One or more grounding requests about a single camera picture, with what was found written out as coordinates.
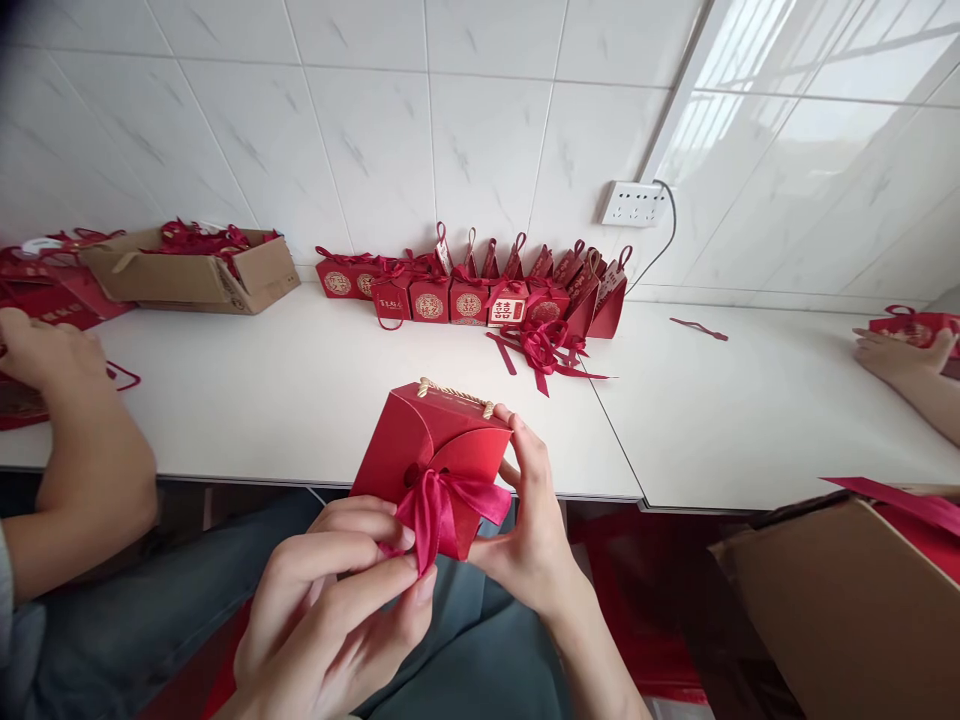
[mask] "red bow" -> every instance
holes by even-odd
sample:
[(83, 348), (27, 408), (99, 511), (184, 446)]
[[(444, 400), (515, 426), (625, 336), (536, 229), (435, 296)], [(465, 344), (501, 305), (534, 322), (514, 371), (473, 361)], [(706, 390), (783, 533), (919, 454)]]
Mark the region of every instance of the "red bow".
[[(457, 533), (453, 518), (451, 496), (464, 505), (499, 525), (510, 511), (513, 499), (507, 490), (468, 477), (423, 471), (397, 508), (396, 518), (416, 533), (417, 570), (422, 576), (442, 552), (457, 557)], [(403, 554), (402, 550), (380, 546), (387, 557)]]
[[(513, 367), (513, 361), (510, 360), (506, 348), (523, 353), (523, 356), (527, 359), (527, 365), (533, 368), (537, 378), (537, 389), (550, 397), (546, 376), (553, 373), (566, 375), (567, 377), (593, 378), (594, 380), (609, 379), (607, 375), (592, 375), (576, 369), (576, 366), (580, 364), (580, 361), (576, 359), (576, 353), (586, 355), (583, 352), (586, 343), (582, 338), (569, 337), (569, 333), (570, 328), (566, 322), (554, 320), (537, 325), (527, 323), (520, 329), (503, 327), (500, 328), (499, 336), (488, 332), (487, 337), (493, 339), (500, 346), (500, 355), (503, 357), (507, 371), (511, 375), (516, 375), (517, 371)], [(561, 353), (564, 346), (571, 348), (567, 355)]]

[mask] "cardboard box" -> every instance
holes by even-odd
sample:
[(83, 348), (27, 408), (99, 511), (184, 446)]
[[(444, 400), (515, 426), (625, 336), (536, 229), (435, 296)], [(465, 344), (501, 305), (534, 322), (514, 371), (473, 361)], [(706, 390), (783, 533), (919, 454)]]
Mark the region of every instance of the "cardboard box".
[(160, 228), (113, 238), (80, 251), (111, 300), (157, 310), (256, 315), (300, 285), (283, 237), (264, 242), (262, 230), (243, 230), (253, 245), (233, 262), (219, 257), (147, 255), (163, 245)]
[[(806, 717), (960, 713), (960, 586), (891, 510), (902, 513), (837, 493), (712, 548)], [(960, 557), (956, 535), (907, 521)], [(786, 705), (774, 712), (769, 696), (764, 705), (767, 718), (797, 717)]]

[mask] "gift bag handle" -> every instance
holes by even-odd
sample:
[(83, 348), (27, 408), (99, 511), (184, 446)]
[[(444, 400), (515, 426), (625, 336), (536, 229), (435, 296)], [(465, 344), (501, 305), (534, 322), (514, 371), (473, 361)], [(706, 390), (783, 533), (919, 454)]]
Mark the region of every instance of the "gift bag handle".
[(932, 495), (912, 495), (900, 488), (883, 485), (867, 478), (820, 478), (858, 495), (879, 500), (899, 508), (920, 520), (943, 528), (960, 537), (960, 507), (949, 500)]
[(434, 390), (439, 390), (440, 392), (445, 392), (448, 395), (455, 395), (456, 397), (463, 398), (464, 400), (469, 400), (470, 402), (475, 402), (478, 405), (483, 405), (483, 419), (489, 420), (493, 416), (493, 403), (489, 400), (481, 400), (480, 398), (474, 395), (468, 395), (465, 392), (460, 392), (459, 390), (454, 390), (453, 388), (445, 388), (437, 385), (430, 378), (422, 377), (420, 378), (420, 387), (417, 388), (417, 397), (426, 397), (427, 390), (433, 388)]

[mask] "gold emblem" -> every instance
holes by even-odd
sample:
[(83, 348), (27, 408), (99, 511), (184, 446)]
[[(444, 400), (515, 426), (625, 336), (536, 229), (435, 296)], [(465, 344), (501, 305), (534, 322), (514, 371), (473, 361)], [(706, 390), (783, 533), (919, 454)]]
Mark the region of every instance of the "gold emblem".
[(357, 278), (357, 287), (360, 288), (362, 292), (367, 297), (372, 297), (373, 293), (370, 291), (370, 286), (373, 284), (373, 275), (369, 273), (363, 273)]
[(334, 295), (346, 295), (350, 292), (350, 280), (343, 273), (329, 272), (323, 278), (323, 284)]
[(560, 319), (560, 306), (550, 301), (542, 302), (533, 309), (531, 320), (553, 322)]
[[(464, 293), (457, 298), (457, 312), (461, 315), (466, 315), (467, 317), (473, 317), (478, 312), (480, 308), (483, 307), (483, 303), (480, 302), (478, 298), (473, 293)], [(471, 325), (472, 323), (460, 323), (461, 325)]]
[(436, 295), (424, 293), (417, 298), (417, 314), (424, 320), (436, 320), (443, 313), (443, 303)]

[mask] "red packaging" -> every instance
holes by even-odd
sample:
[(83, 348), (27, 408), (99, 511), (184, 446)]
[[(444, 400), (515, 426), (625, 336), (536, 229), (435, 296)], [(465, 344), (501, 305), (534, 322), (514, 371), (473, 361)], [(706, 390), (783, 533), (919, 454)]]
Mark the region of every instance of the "red packaging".
[(70, 323), (80, 330), (129, 312), (136, 303), (107, 299), (85, 267), (59, 259), (19, 257), (15, 248), (0, 253), (0, 307), (18, 307), (35, 320)]
[(484, 280), (496, 280), (500, 277), (500, 265), (497, 263), (497, 239), (487, 240), (487, 258), (483, 261), (483, 272), (480, 274)]
[(633, 246), (627, 245), (620, 251), (620, 259), (611, 263), (597, 290), (597, 309), (593, 313), (593, 322), (587, 337), (612, 339), (617, 334), (623, 301), (627, 294), (626, 264), (633, 255)]
[(415, 275), (410, 283), (410, 308), (415, 322), (450, 322), (450, 278)]
[[(949, 313), (917, 312), (906, 305), (890, 305), (886, 308), (890, 317), (870, 321), (870, 330), (881, 335), (903, 340), (918, 348), (933, 345), (937, 333), (944, 328), (960, 333), (960, 315)], [(954, 345), (943, 374), (960, 379), (960, 346)]]
[(471, 275), (469, 266), (453, 269), (450, 286), (450, 324), (486, 325), (490, 311), (485, 307), (490, 299), (489, 280)]
[(597, 275), (599, 267), (600, 253), (591, 248), (587, 251), (583, 268), (570, 284), (570, 309), (567, 311), (566, 318), (569, 327), (569, 343), (583, 340), (590, 330), (600, 286), (600, 278)]
[(540, 254), (537, 255), (533, 267), (530, 268), (529, 277), (549, 277), (553, 274), (553, 251), (546, 245), (540, 248)]
[(316, 251), (326, 260), (317, 264), (317, 276), (328, 298), (373, 300), (373, 281), (383, 268), (370, 253), (363, 255), (336, 255), (319, 245)]
[[(377, 313), (377, 322), (384, 330), (396, 330), (404, 320), (412, 319), (410, 314), (410, 280), (412, 273), (401, 265), (395, 265), (373, 281), (370, 290), (373, 295), (373, 308)], [(387, 327), (384, 320), (399, 320), (394, 327)]]
[(487, 327), (520, 325), (526, 317), (527, 297), (530, 291), (522, 280), (500, 279), (490, 290), (490, 299), (484, 307), (490, 309)]
[(522, 280), (523, 268), (520, 266), (520, 251), (527, 243), (527, 234), (517, 233), (517, 239), (513, 241), (513, 247), (510, 248), (510, 257), (507, 258), (507, 267), (503, 271), (503, 276), (510, 280)]
[(557, 285), (567, 287), (570, 281), (580, 272), (580, 268), (583, 267), (581, 255), (586, 246), (587, 244), (583, 240), (577, 240), (573, 250), (567, 250), (560, 262), (557, 263), (557, 267), (553, 271), (553, 280)]
[(527, 299), (527, 319), (549, 323), (566, 317), (570, 295), (551, 277), (527, 278), (530, 297)]
[(500, 524), (510, 509), (510, 493), (493, 483), (511, 431), (492, 413), (493, 403), (426, 378), (391, 390), (383, 406), (350, 494), (397, 503), (397, 519), (416, 532), (421, 575), (438, 551), (466, 560), (480, 518)]

